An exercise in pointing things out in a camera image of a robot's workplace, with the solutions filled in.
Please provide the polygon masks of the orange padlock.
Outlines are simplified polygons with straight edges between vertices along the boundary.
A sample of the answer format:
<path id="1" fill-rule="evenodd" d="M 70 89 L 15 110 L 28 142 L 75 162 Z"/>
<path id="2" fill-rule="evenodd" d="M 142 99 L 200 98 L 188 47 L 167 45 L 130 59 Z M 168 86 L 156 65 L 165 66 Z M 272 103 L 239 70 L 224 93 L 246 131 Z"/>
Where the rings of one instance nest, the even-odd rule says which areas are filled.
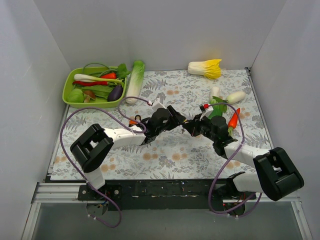
<path id="1" fill-rule="evenodd" d="M 129 127 L 137 125 L 142 120 L 141 116 L 137 114 L 134 118 L 129 120 Z"/>

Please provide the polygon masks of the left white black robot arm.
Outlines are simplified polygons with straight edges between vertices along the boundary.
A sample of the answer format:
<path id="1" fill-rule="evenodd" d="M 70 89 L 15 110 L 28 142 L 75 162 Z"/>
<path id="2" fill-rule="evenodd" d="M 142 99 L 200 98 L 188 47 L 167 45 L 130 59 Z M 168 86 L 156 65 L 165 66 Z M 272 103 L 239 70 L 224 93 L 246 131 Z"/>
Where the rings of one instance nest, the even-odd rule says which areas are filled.
<path id="1" fill-rule="evenodd" d="M 103 128 L 91 125 L 70 147 L 88 182 L 89 194 L 95 200 L 106 196 L 101 164 L 111 150 L 127 146 L 141 146 L 153 142 L 164 131 L 170 131 L 187 119 L 172 106 L 160 107 L 151 117 L 125 128 Z"/>

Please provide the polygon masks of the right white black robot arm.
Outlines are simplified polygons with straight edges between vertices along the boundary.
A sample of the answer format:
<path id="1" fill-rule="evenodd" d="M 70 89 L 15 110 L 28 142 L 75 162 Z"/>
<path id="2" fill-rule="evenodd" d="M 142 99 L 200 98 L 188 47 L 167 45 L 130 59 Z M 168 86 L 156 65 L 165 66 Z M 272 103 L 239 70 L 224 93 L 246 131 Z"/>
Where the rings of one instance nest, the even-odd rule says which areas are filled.
<path id="1" fill-rule="evenodd" d="M 235 173 L 226 180 L 226 192 L 237 199 L 244 192 L 264 193 L 269 199 L 278 201 L 301 189 L 304 179 L 287 152 L 281 148 L 263 149 L 242 144 L 228 133 L 226 119 L 197 115 L 183 123 L 191 136 L 202 135 L 213 142 L 217 155 L 246 164 L 255 169 L 254 173 Z"/>

